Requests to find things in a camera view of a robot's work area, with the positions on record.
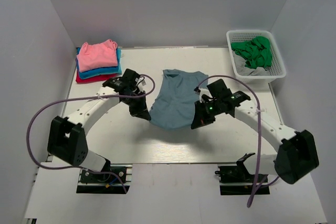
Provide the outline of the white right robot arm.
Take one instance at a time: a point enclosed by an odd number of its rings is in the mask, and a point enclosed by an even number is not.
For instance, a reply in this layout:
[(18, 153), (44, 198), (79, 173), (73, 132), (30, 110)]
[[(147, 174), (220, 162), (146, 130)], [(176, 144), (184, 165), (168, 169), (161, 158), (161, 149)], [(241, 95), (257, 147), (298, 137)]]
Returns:
[(294, 184), (319, 166), (313, 135), (285, 126), (266, 112), (257, 109), (251, 100), (238, 102), (195, 102), (191, 125), (197, 129), (215, 122), (219, 114), (230, 114), (261, 135), (276, 151), (275, 155), (248, 153), (236, 162), (238, 177), (247, 182), (256, 175), (276, 175), (288, 184)]

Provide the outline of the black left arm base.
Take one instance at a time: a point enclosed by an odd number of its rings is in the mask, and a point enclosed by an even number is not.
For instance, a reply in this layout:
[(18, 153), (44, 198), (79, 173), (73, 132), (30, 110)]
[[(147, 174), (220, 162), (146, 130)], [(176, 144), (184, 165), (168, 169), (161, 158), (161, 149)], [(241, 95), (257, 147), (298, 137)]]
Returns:
[(119, 176), (119, 180), (110, 174), (97, 175), (82, 169), (77, 183), (77, 194), (126, 194), (131, 185), (132, 165), (112, 165), (110, 170)]

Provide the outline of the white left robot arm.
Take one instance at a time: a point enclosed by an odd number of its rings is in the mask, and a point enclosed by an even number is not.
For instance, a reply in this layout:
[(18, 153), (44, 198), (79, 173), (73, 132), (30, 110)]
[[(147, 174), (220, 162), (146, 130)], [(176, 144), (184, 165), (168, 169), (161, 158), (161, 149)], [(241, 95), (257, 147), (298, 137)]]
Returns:
[(149, 121), (145, 91), (134, 88), (102, 87), (94, 97), (70, 115), (55, 117), (51, 122), (47, 151), (75, 167), (93, 171), (101, 182), (110, 178), (111, 162), (89, 150), (86, 135), (94, 124), (111, 108), (124, 103), (129, 106), (131, 116)]

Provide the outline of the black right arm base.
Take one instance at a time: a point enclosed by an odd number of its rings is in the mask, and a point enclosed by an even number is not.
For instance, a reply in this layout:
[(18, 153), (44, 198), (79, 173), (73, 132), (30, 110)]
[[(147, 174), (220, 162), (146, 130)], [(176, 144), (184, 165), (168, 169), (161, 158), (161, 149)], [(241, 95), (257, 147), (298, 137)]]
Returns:
[(235, 164), (218, 166), (214, 173), (219, 178), (221, 196), (244, 196), (252, 193), (255, 172), (250, 174), (244, 166), (244, 161), (255, 155), (247, 153)]

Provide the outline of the grey-blue t-shirt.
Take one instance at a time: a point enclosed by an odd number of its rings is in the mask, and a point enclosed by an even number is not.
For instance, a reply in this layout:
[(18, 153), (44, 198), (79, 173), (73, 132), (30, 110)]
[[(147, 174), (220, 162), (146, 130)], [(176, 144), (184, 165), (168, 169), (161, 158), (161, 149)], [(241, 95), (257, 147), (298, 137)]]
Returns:
[(191, 126), (195, 114), (194, 103), (199, 95), (194, 91), (199, 83), (204, 88), (208, 75), (177, 69), (163, 70), (163, 81), (157, 98), (150, 108), (151, 123), (164, 130)]

